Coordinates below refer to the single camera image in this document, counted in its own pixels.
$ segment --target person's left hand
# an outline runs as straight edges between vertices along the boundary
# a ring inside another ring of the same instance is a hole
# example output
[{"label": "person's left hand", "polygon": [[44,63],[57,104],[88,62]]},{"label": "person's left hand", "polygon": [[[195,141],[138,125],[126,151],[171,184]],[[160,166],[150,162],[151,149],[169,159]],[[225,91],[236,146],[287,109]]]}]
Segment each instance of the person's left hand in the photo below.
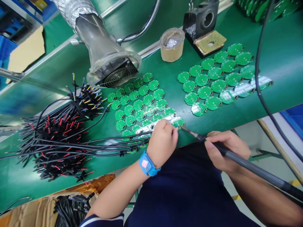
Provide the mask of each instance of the person's left hand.
[{"label": "person's left hand", "polygon": [[161,168],[169,159],[177,146],[177,141],[178,128],[165,119],[156,124],[146,151],[156,169]]}]

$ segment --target wire bundle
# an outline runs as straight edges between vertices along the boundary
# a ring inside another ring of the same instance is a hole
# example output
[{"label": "wire bundle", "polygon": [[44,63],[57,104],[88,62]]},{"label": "wire bundle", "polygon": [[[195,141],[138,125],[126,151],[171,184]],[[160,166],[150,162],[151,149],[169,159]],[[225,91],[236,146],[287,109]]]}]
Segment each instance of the wire bundle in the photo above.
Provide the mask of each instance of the wire bundle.
[{"label": "wire bundle", "polygon": [[[99,123],[104,117],[104,113],[110,104],[104,109],[101,104],[106,100],[101,100],[101,90],[89,85],[83,85],[77,95],[77,87],[74,74],[73,86],[75,93],[71,91],[69,99],[58,99],[49,104],[39,116],[24,118],[26,126],[20,131],[21,141],[25,141],[16,155],[1,157],[1,159],[19,157],[19,163],[24,163],[23,167],[32,157],[35,159],[35,170],[40,174],[41,179],[49,181],[59,176],[73,176],[77,182],[93,172],[87,172],[84,167],[90,158],[86,155],[105,157],[105,156],[124,156],[125,153],[135,153],[140,147],[146,147],[149,137],[137,139],[130,143],[133,137],[113,137],[85,142],[85,134],[88,130]],[[58,101],[68,100],[69,103],[58,108],[52,113],[43,116],[44,112]],[[99,120],[92,126],[84,129],[83,123],[101,115]],[[151,132],[141,133],[140,135],[150,134]],[[124,142],[98,146],[88,145],[107,141],[111,139],[123,139]]]},{"label": "wire bundle", "polygon": [[89,200],[94,196],[92,193],[88,198],[84,195],[59,196],[54,207],[54,214],[58,213],[55,227],[78,227],[85,219],[91,206]]}]

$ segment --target fan grille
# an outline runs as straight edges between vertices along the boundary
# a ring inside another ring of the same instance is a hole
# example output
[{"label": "fan grille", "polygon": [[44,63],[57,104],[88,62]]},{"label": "fan grille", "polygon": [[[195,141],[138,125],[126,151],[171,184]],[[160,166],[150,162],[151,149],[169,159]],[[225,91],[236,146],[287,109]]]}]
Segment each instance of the fan grille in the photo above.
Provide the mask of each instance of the fan grille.
[{"label": "fan grille", "polygon": [[105,77],[100,85],[103,87],[115,88],[129,81],[137,73],[136,67],[133,64],[129,64],[115,70]]}]

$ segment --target hand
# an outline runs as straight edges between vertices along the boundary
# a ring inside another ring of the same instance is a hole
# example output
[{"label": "hand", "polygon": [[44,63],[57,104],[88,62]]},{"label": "hand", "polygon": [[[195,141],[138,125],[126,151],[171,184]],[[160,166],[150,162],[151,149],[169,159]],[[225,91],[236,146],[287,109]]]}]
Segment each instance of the hand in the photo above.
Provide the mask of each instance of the hand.
[{"label": "hand", "polygon": [[223,143],[229,150],[246,160],[248,160],[251,155],[251,151],[247,144],[233,132],[213,131],[208,133],[205,142],[208,156],[217,169],[224,171],[227,174],[236,173],[241,167],[229,158],[223,157],[220,151],[212,144],[214,142]]},{"label": "hand", "polygon": [[146,151],[156,169],[161,168],[169,159],[177,146],[177,141],[178,128],[165,119],[156,124]]}]

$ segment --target soldering iron handle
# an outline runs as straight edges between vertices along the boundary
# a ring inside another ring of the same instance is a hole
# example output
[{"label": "soldering iron handle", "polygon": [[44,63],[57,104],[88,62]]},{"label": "soldering iron handle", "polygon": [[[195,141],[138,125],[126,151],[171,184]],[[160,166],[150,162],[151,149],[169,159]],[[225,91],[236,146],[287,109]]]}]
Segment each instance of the soldering iron handle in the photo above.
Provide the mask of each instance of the soldering iron handle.
[{"label": "soldering iron handle", "polygon": [[303,192],[301,190],[292,186],[288,182],[280,179],[279,177],[276,177],[275,175],[267,172],[266,170],[256,166],[250,161],[247,161],[246,159],[240,157],[236,153],[227,149],[223,144],[218,142],[213,144],[215,145],[216,148],[218,148],[218,150],[221,152],[223,156],[233,160],[234,162],[238,163],[240,166],[248,169],[250,172],[266,180],[268,183],[272,184],[273,186],[276,186],[280,188],[282,191],[285,191],[288,194],[294,196],[295,198],[303,201]]}]

